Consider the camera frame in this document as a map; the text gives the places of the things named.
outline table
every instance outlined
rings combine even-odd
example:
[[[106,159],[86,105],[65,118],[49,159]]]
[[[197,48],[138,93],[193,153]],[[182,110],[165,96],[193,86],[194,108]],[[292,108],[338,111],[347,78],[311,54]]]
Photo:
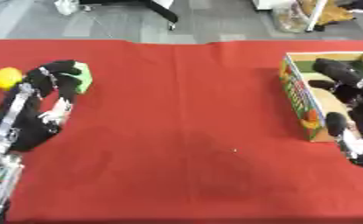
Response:
[[[286,52],[317,51],[363,51],[363,42],[1,40],[0,67],[76,59],[94,76],[64,131],[25,156],[9,219],[363,218],[363,169],[334,144],[304,141],[278,80]]]

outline chair leg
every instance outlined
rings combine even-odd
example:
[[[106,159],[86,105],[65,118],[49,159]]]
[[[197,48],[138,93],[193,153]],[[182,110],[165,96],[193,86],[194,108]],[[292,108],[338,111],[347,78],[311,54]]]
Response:
[[[171,22],[171,26],[174,26],[178,22],[178,15],[171,10],[166,9],[162,5],[154,2],[153,0],[140,0],[140,2],[144,3],[147,8],[155,11],[163,18],[166,18]]]

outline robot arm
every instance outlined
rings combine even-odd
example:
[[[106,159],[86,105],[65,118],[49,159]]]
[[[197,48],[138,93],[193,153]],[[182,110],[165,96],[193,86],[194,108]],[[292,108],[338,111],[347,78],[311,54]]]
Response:
[[[20,153],[31,151],[60,133],[77,93],[86,91],[91,76],[85,64],[55,61],[27,73],[0,104],[0,218],[23,169]],[[58,90],[59,99],[45,113],[43,98]]]
[[[347,65],[331,59],[317,59],[313,68],[330,77],[310,81],[314,88],[330,91],[348,107],[349,116],[356,122],[361,138],[351,132],[351,124],[339,113],[329,113],[326,118],[328,133],[335,138],[340,150],[353,164],[363,166],[363,78]]]

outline colorful box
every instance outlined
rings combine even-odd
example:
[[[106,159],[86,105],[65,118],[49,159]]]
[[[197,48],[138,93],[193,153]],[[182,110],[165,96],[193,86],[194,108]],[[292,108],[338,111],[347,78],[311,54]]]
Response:
[[[313,76],[319,79],[326,78],[312,69],[314,61],[318,58],[350,63],[363,76],[363,52],[292,52],[286,54],[282,63],[280,80],[307,138],[312,142],[332,142],[333,138],[328,135],[325,127],[325,115],[328,112],[346,109],[338,108],[345,105],[333,96],[327,103],[327,98],[318,94],[319,90],[309,86],[308,79]],[[356,127],[353,132],[359,135]]]

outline wheel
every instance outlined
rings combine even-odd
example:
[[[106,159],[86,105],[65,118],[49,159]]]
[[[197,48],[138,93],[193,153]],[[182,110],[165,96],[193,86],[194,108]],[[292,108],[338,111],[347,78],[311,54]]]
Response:
[[[173,23],[169,23],[169,31],[174,31],[176,30],[176,24],[173,24]]]
[[[91,6],[88,6],[88,5],[83,5],[83,10],[84,11],[92,11],[93,8],[91,8]]]

